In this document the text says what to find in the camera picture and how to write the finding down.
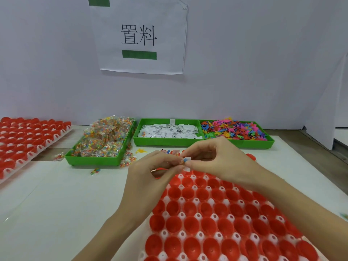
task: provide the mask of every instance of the left hand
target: left hand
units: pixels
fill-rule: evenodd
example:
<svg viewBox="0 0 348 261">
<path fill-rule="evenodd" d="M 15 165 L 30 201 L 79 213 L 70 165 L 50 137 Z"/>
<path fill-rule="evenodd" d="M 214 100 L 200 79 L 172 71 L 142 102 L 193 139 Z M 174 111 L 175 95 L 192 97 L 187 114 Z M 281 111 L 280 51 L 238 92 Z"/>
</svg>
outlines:
<svg viewBox="0 0 348 261">
<path fill-rule="evenodd" d="M 154 151 L 131 164 L 117 212 L 138 227 L 157 205 L 172 177 L 180 174 L 185 168 L 179 164 L 182 159 L 171 154 Z M 157 168 L 168 170 L 151 172 Z"/>
</svg>

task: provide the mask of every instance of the right hand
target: right hand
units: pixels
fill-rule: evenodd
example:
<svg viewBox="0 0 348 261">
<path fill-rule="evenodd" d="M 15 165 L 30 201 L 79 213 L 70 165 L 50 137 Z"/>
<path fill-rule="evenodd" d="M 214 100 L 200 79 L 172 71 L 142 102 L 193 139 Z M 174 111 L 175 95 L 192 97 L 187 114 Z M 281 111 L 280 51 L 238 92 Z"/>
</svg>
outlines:
<svg viewBox="0 0 348 261">
<path fill-rule="evenodd" d="M 247 189 L 254 189 L 267 172 L 224 137 L 198 141 L 180 156 L 191 157 L 185 166 L 192 170 L 215 175 Z"/>
</svg>

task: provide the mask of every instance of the hand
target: hand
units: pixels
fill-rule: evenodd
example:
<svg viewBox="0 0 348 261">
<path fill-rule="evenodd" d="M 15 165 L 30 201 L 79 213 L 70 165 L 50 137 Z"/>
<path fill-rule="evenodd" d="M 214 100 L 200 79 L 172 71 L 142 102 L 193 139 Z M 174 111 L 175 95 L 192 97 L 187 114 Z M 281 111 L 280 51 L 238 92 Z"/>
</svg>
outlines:
<svg viewBox="0 0 348 261">
<path fill-rule="evenodd" d="M 181 161 L 181 157 L 154 151 L 131 164 L 117 211 L 138 227 L 157 205 L 172 177 L 185 168 Z M 168 170 L 153 171 L 157 168 Z"/>
<path fill-rule="evenodd" d="M 185 166 L 192 170 L 215 175 L 248 189 L 253 189 L 262 173 L 267 171 L 224 137 L 198 141 L 180 156 L 191 157 Z"/>
</svg>

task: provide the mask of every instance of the green plastic tray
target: green plastic tray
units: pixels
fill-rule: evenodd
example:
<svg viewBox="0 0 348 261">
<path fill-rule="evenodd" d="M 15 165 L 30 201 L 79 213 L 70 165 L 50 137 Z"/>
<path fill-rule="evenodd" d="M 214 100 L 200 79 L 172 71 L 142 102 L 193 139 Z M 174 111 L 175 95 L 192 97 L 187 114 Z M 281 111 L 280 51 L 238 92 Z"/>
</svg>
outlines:
<svg viewBox="0 0 348 261">
<path fill-rule="evenodd" d="M 75 157 L 71 153 L 74 152 L 76 145 L 80 140 L 74 145 L 74 147 L 65 155 L 67 162 L 72 165 L 96 165 L 96 166 L 118 166 L 121 163 L 123 155 L 126 152 L 129 141 L 132 139 L 136 127 L 136 122 L 133 123 L 130 128 L 125 141 L 123 142 L 122 148 L 118 153 L 117 157 L 114 158 L 104 158 L 104 157 Z"/>
<path fill-rule="evenodd" d="M 137 137 L 139 131 L 143 125 L 154 125 L 169 123 L 169 119 L 157 119 L 157 118 L 142 118 L 139 122 L 139 125 L 134 133 L 134 143 L 137 146 L 182 146 L 188 147 L 197 141 L 204 139 L 204 134 L 199 120 L 194 119 L 176 119 L 175 124 L 177 125 L 195 125 L 198 128 L 197 136 L 202 136 L 202 139 L 183 139 L 183 138 L 149 138 L 149 137 Z"/>
<path fill-rule="evenodd" d="M 199 120 L 199 123 L 204 122 L 204 121 L 209 121 L 213 122 L 215 120 Z M 242 149 L 270 149 L 272 145 L 274 144 L 274 140 L 272 137 L 269 136 L 268 133 L 266 133 L 265 130 L 262 129 L 261 126 L 258 125 L 256 122 L 251 122 L 251 121 L 240 121 L 241 123 L 254 123 L 257 125 L 257 127 L 265 133 L 267 141 L 258 141 L 258 140 L 236 140 L 236 139 L 229 139 L 229 141 L 235 145 L 238 148 Z"/>
</svg>

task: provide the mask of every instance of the forearm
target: forearm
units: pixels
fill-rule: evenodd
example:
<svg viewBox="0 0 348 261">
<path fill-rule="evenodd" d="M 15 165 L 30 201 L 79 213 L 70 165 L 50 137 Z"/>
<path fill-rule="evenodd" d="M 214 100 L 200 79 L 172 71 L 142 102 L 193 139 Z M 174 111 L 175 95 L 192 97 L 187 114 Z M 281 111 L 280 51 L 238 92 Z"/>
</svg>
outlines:
<svg viewBox="0 0 348 261">
<path fill-rule="evenodd" d="M 116 211 L 72 261 L 111 260 L 135 229 L 134 224 Z"/>
<path fill-rule="evenodd" d="M 264 172 L 255 191 L 267 197 L 330 261 L 348 256 L 345 220 L 269 171 Z"/>
</svg>

